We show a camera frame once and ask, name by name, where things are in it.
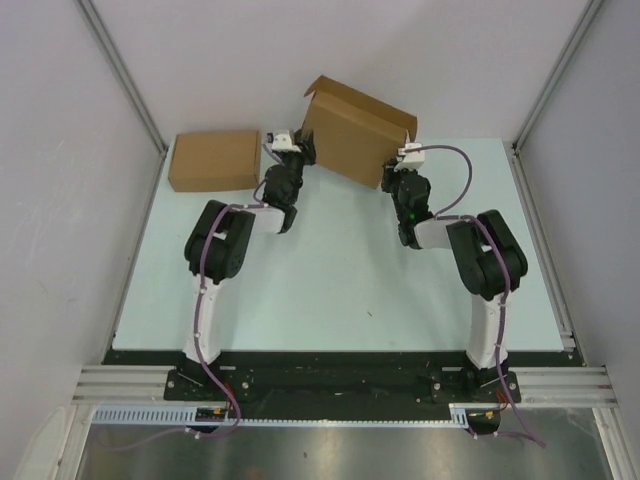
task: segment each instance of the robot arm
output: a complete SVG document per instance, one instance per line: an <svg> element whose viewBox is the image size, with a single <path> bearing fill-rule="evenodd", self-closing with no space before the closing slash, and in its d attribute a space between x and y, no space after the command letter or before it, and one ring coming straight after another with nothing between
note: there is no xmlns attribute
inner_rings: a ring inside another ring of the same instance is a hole
<svg viewBox="0 0 640 480"><path fill-rule="evenodd" d="M431 184L418 174L424 156L405 150L421 146L407 144L398 157L384 165L382 190L390 193L398 218L398 235L404 246L413 249L447 248L453 251L460 278L472 295L471 337L467 357L476 373L495 369L495 343L500 327L500 299L505 290L502 271L495 254L486 250L478 227L463 220L440 220L429 210ZM511 278L510 291L520 285L527 273L527 260L499 212L478 215L496 242ZM500 359L507 352L501 346Z"/></svg>
<svg viewBox="0 0 640 480"><path fill-rule="evenodd" d="M253 233L285 233L296 216L295 203L302 187L305 165L315 163L313 133L303 135L301 130L269 134L268 143L282 163L267 170L263 205L253 205L251 210L228 210L228 205L211 200L205 206L185 246L184 255L189 270L194 275L194 300L202 294L198 318L198 343L207 364L220 354L220 319L215 316L216 300L229 281L237 275ZM200 276L200 260L204 245L216 218L222 210L228 211L218 224L206 252L204 282ZM199 358L195 348L192 325L183 350L187 362L183 374L189 378L202 378Z"/></svg>

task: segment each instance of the light blue table surface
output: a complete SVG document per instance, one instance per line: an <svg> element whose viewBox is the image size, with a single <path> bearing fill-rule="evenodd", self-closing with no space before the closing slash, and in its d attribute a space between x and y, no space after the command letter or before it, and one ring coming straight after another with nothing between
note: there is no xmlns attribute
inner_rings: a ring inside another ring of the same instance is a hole
<svg viewBox="0 0 640 480"><path fill-rule="evenodd" d="M474 179L451 213L498 209L529 260L513 295L508 350L558 351L562 342L500 139L429 139L464 149ZM191 330L192 275L183 249L206 202L248 203L251 191L176 193L165 162L113 348L178 349ZM272 164L266 155L262 170ZM420 173L432 211L466 181L453 152L427 152ZM244 266L218 304L224 349L464 350L471 301L446 250L404 248L391 196L323 167L305 167L298 216L285 235L254 234Z"/></svg>

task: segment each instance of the cardboard box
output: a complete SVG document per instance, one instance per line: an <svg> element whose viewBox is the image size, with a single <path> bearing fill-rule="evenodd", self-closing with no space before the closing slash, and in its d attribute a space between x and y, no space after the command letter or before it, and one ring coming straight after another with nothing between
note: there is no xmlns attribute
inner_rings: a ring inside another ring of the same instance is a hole
<svg viewBox="0 0 640 480"><path fill-rule="evenodd" d="M257 130L180 134L169 167L169 183L176 192L255 188L260 146Z"/></svg>
<svg viewBox="0 0 640 480"><path fill-rule="evenodd" d="M418 119L324 75L305 96L311 93L303 129L314 132L316 162L376 188L384 162L407 137L415 140Z"/></svg>

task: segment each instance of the box flap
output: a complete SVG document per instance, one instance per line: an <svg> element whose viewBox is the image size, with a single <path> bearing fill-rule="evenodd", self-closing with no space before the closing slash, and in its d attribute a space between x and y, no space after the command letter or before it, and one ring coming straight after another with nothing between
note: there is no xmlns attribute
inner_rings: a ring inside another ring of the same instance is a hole
<svg viewBox="0 0 640 480"><path fill-rule="evenodd" d="M314 92L326 92L337 97L354 107L380 117L394 125L402 127L409 133L411 141L415 140L418 131L418 119L407 112L398 110L391 105L376 100L369 95L362 93L355 88L348 87L343 83L336 82L329 77L320 75L307 89L304 96Z"/></svg>

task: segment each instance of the metal rail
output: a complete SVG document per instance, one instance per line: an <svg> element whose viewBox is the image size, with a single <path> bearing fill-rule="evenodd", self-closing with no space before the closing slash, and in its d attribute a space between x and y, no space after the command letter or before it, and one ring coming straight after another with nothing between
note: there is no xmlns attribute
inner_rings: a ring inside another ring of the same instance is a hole
<svg viewBox="0 0 640 480"><path fill-rule="evenodd" d="M609 467L615 480L637 479L640 467L631 451L619 408L594 408L593 415L600 431Z"/></svg>
<svg viewBox="0 0 640 480"><path fill-rule="evenodd" d="M527 225L529 226L529 231L533 238L536 255L540 260L542 276L545 285L547 286L547 291L549 292L549 300L551 301L551 306L553 307L553 311L556 316L556 322L558 324L562 344L566 351L572 351L575 348L578 348L582 354L582 358L588 363L588 360L585 357L585 352L580 349L580 339L575 338L576 333L573 322L571 320L569 309L567 308L567 302L565 300L562 287L560 286L558 273L554 267L549 243L547 242L542 221L535 205L535 198L527 180L526 172L522 166L521 157L516 154L511 147L505 147L505 151L507 158L509 159L511 173L513 174L516 189L520 197L524 217L527 220Z"/></svg>
<svg viewBox="0 0 640 480"><path fill-rule="evenodd" d="M104 54L105 60L109 64L109 67L111 67L116 80L122 87L127 100L129 100L129 103L131 103L136 115L142 122L149 138L159 153L165 153L167 145L164 143L164 140L162 140L162 135L153 121L153 118L149 113L149 109L145 105L142 95L140 95L140 91L138 90L138 87L136 87L124 60L122 60L120 52L118 52L111 35L109 35L109 31L102 21L98 10L96 10L96 7L91 0L75 0L75 2L78 5L80 14L87 22L87 26L89 27L89 30L91 30L98 47Z"/></svg>
<svg viewBox="0 0 640 480"><path fill-rule="evenodd" d="M224 402L168 402L163 399L173 367L85 367L73 395L74 404L208 405ZM615 394L605 368L512 368L518 375L521 408L613 408ZM456 404L455 407L470 405Z"/></svg>
<svg viewBox="0 0 640 480"><path fill-rule="evenodd" d="M76 407L64 452L58 462L56 480L74 480L76 478L80 469L84 446L89 436L94 411L95 407L91 405L78 405Z"/></svg>
<svg viewBox="0 0 640 480"><path fill-rule="evenodd" d="M578 48L580 47L580 45L582 45L587 32L589 31L591 25L593 24L593 21L596 18L596 15L600 11L604 3L605 0L590 0L583 10L578 23L571 32L567 43L562 49L558 60L553 66L549 77L542 87L542 91L538 95L538 98L536 98L536 101L533 104L533 108L527 114L524 124L520 128L520 131L513 141L513 145L517 152L522 150L522 146L527 141L527 138L531 133L531 129L536 124L538 118L540 118L540 115L549 103L553 92L564 77L567 68L571 64L571 61L578 51Z"/></svg>

